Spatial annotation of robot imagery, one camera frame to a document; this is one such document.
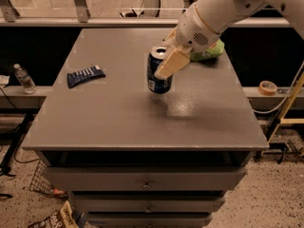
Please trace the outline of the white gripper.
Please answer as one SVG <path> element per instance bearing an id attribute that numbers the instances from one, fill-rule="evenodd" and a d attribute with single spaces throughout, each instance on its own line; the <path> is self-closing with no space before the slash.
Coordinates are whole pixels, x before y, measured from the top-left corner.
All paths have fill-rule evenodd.
<path id="1" fill-rule="evenodd" d="M 166 80 L 190 62 L 191 51 L 204 52 L 220 37 L 200 16 L 196 3 L 181 16 L 162 44 L 169 47 L 154 76 Z"/>

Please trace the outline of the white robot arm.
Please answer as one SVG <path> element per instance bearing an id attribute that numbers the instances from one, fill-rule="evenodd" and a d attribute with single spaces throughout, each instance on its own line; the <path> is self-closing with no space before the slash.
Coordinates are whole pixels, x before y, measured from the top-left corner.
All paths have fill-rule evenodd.
<path id="1" fill-rule="evenodd" d="M 204 52 L 231 25 L 267 6 L 277 10 L 304 38 L 304 0 L 197 0 L 163 41 L 167 51 L 155 76 L 169 78 L 190 62 L 193 52 Z"/>

